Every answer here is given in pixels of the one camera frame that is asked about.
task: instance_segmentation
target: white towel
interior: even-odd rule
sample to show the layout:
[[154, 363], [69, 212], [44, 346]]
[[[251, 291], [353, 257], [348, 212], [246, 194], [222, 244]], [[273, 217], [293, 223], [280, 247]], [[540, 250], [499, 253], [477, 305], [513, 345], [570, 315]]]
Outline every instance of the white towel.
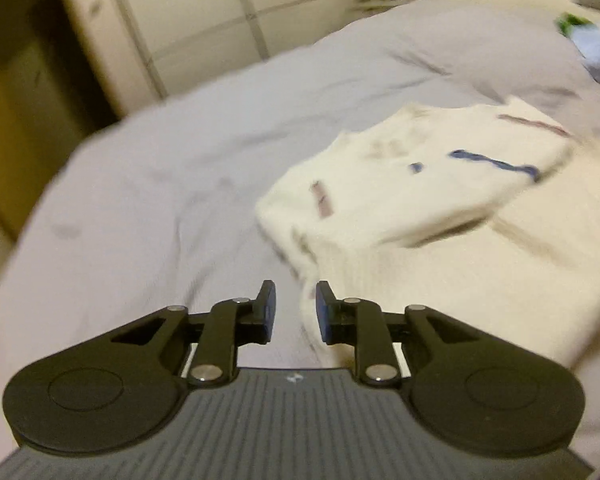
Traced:
[[520, 194], [491, 220], [528, 251], [600, 274], [600, 141], [577, 149], [569, 164]]
[[[534, 187], [538, 198], [531, 205], [528, 191], [509, 203], [503, 219], [432, 242], [451, 228], [486, 218], [533, 184], [526, 173], [448, 156], [458, 149], [546, 173], [559, 170], [570, 142], [559, 124], [517, 99], [505, 107], [459, 110], [411, 105], [366, 132], [342, 134], [292, 168], [258, 203], [263, 228], [304, 280], [303, 320], [324, 365], [341, 365], [350, 353], [320, 341], [317, 280], [328, 280], [338, 297], [368, 298], [387, 311], [428, 304], [565, 365], [576, 362], [595, 337], [597, 267], [549, 258], [503, 227], [514, 212], [520, 213], [520, 230], [525, 221], [535, 225], [524, 211], [542, 216], [543, 208], [552, 207], [549, 198], [560, 193], [553, 180], [561, 178], [561, 186], [569, 187], [572, 175], [587, 171], [588, 159], [578, 156], [576, 166], [567, 165], [566, 177], [558, 171]], [[321, 209], [317, 201], [324, 196], [329, 203]], [[321, 218], [325, 213], [330, 216]], [[554, 216], [565, 214], [563, 208]], [[576, 222], [565, 236], [579, 239], [577, 226], [582, 224]], [[562, 246], [561, 240], [555, 243]], [[585, 241], [580, 251], [589, 249]]]
[[[315, 270], [314, 239], [343, 249], [411, 247], [485, 218], [533, 179], [452, 152], [544, 173], [570, 149], [564, 136], [512, 117], [559, 126], [516, 98], [501, 107], [408, 105], [365, 132], [340, 134], [324, 152], [289, 170], [258, 202], [258, 219], [306, 279]], [[316, 184], [333, 210], [328, 218], [320, 215]]]

